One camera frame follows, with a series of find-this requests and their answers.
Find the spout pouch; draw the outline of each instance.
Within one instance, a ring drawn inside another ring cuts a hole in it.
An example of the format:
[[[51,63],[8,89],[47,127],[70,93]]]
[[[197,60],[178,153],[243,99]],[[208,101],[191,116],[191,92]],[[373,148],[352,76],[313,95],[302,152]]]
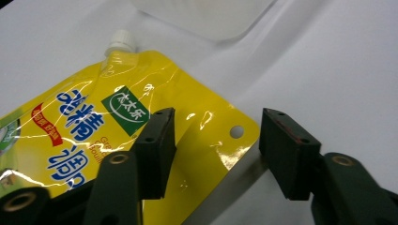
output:
[[[112,52],[3,117],[0,197],[34,186],[55,197],[94,179],[107,154],[129,150],[150,114],[169,107],[176,109],[176,156],[165,198],[143,204],[144,222],[181,224],[259,128],[154,51]]]

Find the red label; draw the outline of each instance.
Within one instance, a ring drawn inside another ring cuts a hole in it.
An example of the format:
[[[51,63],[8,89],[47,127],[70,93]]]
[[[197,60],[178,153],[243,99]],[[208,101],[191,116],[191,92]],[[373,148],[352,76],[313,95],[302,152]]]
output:
[[[56,130],[56,127],[48,121],[42,111],[41,111],[41,105],[43,103],[39,104],[35,109],[32,111],[32,119],[35,122],[37,126],[39,126],[44,132],[46,132],[53,142],[53,146],[57,146],[59,144],[62,144],[62,137],[61,134]]]

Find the screw hole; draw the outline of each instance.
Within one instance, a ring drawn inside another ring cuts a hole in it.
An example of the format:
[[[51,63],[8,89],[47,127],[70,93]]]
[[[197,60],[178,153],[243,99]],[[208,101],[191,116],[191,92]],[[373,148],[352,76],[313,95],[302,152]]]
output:
[[[20,195],[15,196],[11,200],[9,200],[3,207],[6,212],[15,212],[20,209],[25,208],[29,204],[31,204],[36,199],[35,192],[26,192]]]
[[[101,225],[116,225],[119,223],[119,218],[115,215],[108,215],[101,221]]]
[[[234,139],[239,139],[243,136],[244,131],[242,126],[234,126],[229,130],[229,135]]]
[[[332,158],[332,160],[335,163],[343,165],[343,166],[353,166],[354,165],[354,162],[348,157],[335,156]]]
[[[124,154],[118,154],[116,156],[111,157],[111,159],[109,159],[109,161],[112,164],[120,164],[125,162],[127,159],[129,159],[129,156],[124,155]]]

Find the white spout cap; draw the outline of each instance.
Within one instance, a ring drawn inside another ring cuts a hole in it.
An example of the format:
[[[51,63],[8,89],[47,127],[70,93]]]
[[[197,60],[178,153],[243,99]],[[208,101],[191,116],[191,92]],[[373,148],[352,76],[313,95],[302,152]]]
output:
[[[132,34],[126,30],[118,30],[112,36],[111,43],[105,51],[105,56],[113,51],[121,51],[125,53],[135,53],[135,43]]]

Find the transparent plastic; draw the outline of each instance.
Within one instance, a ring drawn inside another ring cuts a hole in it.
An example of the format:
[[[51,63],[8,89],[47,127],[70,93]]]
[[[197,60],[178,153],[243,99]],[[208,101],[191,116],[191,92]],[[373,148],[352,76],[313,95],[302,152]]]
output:
[[[170,107],[176,156],[165,198],[145,200],[144,221],[181,224],[260,130],[155,51],[113,51],[0,118],[0,198],[20,188],[45,187],[56,197],[80,187],[105,156],[131,148],[152,113]]]
[[[244,33],[276,0],[131,0],[140,10],[214,40]]]

